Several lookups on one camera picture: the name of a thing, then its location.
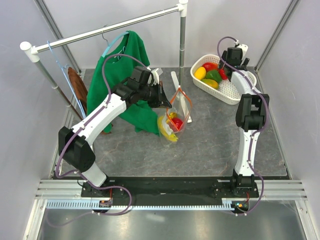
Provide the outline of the red apple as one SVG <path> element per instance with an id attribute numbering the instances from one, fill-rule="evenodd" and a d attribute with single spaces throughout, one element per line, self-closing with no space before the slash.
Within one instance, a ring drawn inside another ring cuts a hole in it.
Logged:
<path id="1" fill-rule="evenodd" d="M 220 68 L 219 70 L 218 70 L 218 73 L 219 73 L 219 75 L 220 75 L 220 77 L 221 77 L 221 79 L 222 80 L 228 80 L 229 78 L 228 78 L 228 76 L 227 76 L 227 74 L 226 74 L 226 72 L 225 72 L 225 70 L 223 69 L 223 68 Z"/>

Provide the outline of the green bell pepper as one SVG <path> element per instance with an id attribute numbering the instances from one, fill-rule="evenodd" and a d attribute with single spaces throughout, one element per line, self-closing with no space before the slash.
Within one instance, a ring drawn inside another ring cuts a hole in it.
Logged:
<path id="1" fill-rule="evenodd" d="M 222 77 L 219 74 L 218 70 L 214 69 L 211 71 L 208 71 L 205 75 L 205 79 L 211 79 L 216 81 L 218 84 L 220 84 L 220 82 L 222 81 Z"/>

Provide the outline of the clear zip top bag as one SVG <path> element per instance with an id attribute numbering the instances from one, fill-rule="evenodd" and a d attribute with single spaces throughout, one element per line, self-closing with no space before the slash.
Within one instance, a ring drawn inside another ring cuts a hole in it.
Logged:
<path id="1" fill-rule="evenodd" d="M 164 145 L 178 142 L 187 126 L 193 107 L 191 99 L 180 86 L 170 103 L 172 108 L 166 108 L 157 118 L 159 136 Z"/>

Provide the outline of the red pomegranate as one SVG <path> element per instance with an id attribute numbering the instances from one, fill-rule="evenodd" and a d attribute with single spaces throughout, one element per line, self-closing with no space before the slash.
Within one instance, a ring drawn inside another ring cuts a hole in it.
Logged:
<path id="1" fill-rule="evenodd" d="M 174 132 L 179 132 L 181 130 L 183 124 L 184 123 L 180 118 L 174 117 L 171 119 L 170 127 Z"/>

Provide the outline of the yellow banana bunch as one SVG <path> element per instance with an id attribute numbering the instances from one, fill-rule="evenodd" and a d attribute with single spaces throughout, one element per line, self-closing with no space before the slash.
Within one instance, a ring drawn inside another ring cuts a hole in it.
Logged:
<path id="1" fill-rule="evenodd" d="M 170 127 L 170 122 L 172 118 L 178 117 L 176 112 L 171 112 L 167 117 L 167 115 L 161 115 L 157 118 L 157 126 L 161 135 L 168 141 L 176 143 L 179 138 L 176 133 Z"/>

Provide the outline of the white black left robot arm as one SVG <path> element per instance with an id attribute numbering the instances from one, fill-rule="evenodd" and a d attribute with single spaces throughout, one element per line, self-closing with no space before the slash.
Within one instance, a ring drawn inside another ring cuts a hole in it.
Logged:
<path id="1" fill-rule="evenodd" d="M 160 81 L 162 70 L 134 68 L 131 76 L 116 84 L 105 100 L 85 119 L 72 128 L 58 132 L 59 159 L 72 165 L 89 183 L 99 197 L 110 191 L 108 176 L 96 164 L 91 148 L 98 135 L 112 120 L 138 101 L 146 101 L 151 108 L 171 108 L 172 105 Z"/>

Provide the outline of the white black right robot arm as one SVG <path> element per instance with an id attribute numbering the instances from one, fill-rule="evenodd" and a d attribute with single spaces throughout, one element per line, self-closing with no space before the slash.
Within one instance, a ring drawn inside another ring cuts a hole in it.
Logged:
<path id="1" fill-rule="evenodd" d="M 260 132 L 266 126 L 269 117 L 270 97 L 261 93 L 249 77 L 249 59 L 245 58 L 247 49 L 243 44 L 228 47 L 219 62 L 229 82 L 236 87 L 240 95 L 235 115 L 240 144 L 232 182 L 229 184 L 229 191 L 235 197 L 242 196 L 247 190 L 253 192 L 256 188 L 253 171 L 256 146 Z"/>

